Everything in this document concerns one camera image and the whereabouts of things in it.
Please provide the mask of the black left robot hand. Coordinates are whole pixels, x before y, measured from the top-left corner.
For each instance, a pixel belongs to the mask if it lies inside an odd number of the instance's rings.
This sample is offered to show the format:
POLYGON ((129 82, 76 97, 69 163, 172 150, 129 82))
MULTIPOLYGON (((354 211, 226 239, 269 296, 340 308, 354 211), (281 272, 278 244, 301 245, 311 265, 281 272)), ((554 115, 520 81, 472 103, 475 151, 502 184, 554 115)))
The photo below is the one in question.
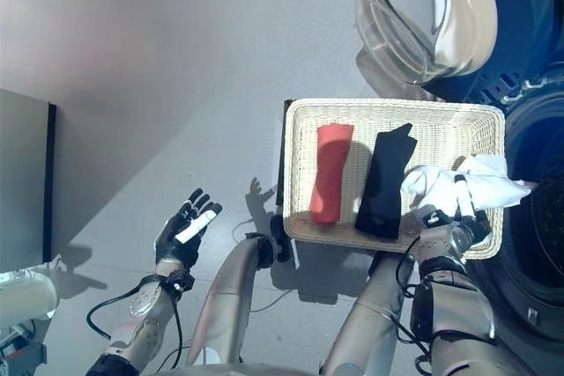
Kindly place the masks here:
POLYGON ((165 223, 154 242, 155 261, 177 261, 190 269, 198 258, 202 238, 223 207, 201 188, 193 191, 165 223))

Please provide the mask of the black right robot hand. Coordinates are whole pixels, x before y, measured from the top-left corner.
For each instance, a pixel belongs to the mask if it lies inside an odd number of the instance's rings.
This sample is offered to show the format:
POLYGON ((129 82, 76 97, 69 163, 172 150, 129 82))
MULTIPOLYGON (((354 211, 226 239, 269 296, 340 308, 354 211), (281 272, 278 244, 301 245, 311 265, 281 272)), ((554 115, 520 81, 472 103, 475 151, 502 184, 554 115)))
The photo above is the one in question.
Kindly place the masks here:
POLYGON ((491 232, 488 217, 483 210, 475 210, 468 182, 462 174, 455 176, 454 186, 457 222, 471 235, 471 244, 478 244, 491 232))

